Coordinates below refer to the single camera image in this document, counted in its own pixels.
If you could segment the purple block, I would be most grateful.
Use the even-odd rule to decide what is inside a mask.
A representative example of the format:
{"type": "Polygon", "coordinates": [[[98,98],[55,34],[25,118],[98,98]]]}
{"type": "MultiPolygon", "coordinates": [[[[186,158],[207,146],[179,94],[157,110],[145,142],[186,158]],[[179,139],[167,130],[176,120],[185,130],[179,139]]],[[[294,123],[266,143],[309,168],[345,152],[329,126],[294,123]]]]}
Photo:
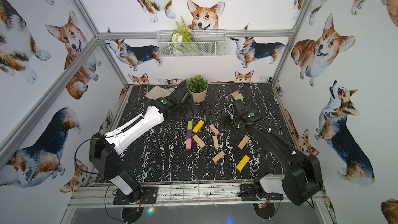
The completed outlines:
{"type": "Polygon", "coordinates": [[[191,131],[191,130],[187,130],[187,132],[186,132],[186,138],[187,138],[187,139],[192,139],[192,131],[191,131]]]}

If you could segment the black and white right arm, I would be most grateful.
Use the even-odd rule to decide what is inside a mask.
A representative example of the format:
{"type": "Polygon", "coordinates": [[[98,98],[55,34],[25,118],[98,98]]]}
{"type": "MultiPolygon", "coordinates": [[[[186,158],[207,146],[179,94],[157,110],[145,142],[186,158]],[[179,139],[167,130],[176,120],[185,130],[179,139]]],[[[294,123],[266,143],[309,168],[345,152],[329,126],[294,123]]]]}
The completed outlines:
{"type": "Polygon", "coordinates": [[[320,161],[306,155],[281,137],[257,110],[246,107],[241,99],[227,97],[232,125],[244,131],[269,151],[283,168],[281,175],[264,174],[255,179],[242,197],[270,200],[272,195],[287,197],[299,206],[324,189],[320,161]]]}

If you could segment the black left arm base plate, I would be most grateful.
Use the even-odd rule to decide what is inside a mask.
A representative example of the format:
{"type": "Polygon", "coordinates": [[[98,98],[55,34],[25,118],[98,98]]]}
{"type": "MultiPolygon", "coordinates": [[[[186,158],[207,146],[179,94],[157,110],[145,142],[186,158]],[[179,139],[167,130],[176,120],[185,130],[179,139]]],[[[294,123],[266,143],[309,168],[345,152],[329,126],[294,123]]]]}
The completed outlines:
{"type": "Polygon", "coordinates": [[[120,189],[117,189],[113,205],[155,204],[158,189],[158,187],[141,187],[133,191],[130,195],[125,195],[120,189]]]}

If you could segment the pink block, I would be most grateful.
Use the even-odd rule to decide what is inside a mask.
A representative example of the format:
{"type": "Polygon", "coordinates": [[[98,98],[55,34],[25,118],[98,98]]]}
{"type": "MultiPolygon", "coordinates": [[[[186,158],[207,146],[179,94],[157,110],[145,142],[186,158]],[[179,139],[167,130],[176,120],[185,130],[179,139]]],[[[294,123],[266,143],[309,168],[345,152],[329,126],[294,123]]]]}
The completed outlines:
{"type": "Polygon", "coordinates": [[[186,150],[191,150],[192,149],[192,139],[186,139],[186,150]]]}

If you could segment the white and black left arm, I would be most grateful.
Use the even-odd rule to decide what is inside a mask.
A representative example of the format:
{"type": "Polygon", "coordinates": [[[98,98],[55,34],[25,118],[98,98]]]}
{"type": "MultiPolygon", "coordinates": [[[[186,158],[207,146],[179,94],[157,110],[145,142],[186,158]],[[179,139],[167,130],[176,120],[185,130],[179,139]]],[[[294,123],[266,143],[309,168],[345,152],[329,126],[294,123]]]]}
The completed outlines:
{"type": "Polygon", "coordinates": [[[187,81],[182,81],[166,97],[149,100],[141,114],[121,127],[106,134],[95,134],[90,139],[89,160],[103,179],[110,181],[133,202],[144,194],[141,184],[125,170],[120,155],[138,138],[161,124],[171,114],[192,103],[187,81]]]}

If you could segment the small yellow block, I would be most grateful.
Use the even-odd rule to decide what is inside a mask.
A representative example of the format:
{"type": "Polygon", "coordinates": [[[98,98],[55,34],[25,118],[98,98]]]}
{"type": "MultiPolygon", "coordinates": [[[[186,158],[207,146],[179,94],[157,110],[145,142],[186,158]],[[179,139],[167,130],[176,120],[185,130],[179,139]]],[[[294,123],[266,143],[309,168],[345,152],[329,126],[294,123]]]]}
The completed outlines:
{"type": "Polygon", "coordinates": [[[193,128],[193,132],[194,133],[198,133],[200,130],[201,130],[201,128],[203,127],[203,125],[204,125],[204,121],[203,120],[200,120],[199,122],[198,122],[198,124],[193,128]]]}

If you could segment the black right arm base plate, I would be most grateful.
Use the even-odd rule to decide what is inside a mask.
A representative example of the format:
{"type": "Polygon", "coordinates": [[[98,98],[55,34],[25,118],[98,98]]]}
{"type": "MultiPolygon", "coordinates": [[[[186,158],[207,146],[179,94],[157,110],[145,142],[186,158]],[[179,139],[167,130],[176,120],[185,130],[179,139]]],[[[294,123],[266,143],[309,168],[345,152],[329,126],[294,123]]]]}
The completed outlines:
{"type": "Polygon", "coordinates": [[[267,193],[260,185],[254,184],[240,184],[238,197],[242,201],[271,201],[271,200],[283,200],[284,196],[277,193],[267,193]]]}

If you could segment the lime green block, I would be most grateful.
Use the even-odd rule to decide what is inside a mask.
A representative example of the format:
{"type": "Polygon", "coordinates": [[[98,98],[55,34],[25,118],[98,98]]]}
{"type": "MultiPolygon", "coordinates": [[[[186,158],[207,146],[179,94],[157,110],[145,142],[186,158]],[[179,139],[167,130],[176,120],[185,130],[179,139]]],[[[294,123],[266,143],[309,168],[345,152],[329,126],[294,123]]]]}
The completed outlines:
{"type": "Polygon", "coordinates": [[[188,121],[187,130],[192,130],[192,128],[193,128],[193,122],[192,121],[188,121]]]}

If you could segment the long wooden block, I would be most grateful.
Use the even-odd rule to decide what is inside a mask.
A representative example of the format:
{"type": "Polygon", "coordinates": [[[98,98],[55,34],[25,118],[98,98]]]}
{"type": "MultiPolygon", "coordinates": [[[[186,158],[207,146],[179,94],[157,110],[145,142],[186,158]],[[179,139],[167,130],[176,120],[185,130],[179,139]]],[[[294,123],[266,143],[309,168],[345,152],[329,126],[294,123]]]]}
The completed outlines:
{"type": "Polygon", "coordinates": [[[193,138],[194,141],[199,145],[199,147],[200,147],[201,149],[203,149],[203,148],[206,146],[206,144],[202,141],[202,139],[201,139],[197,134],[194,135],[192,138],[193,138]]]}

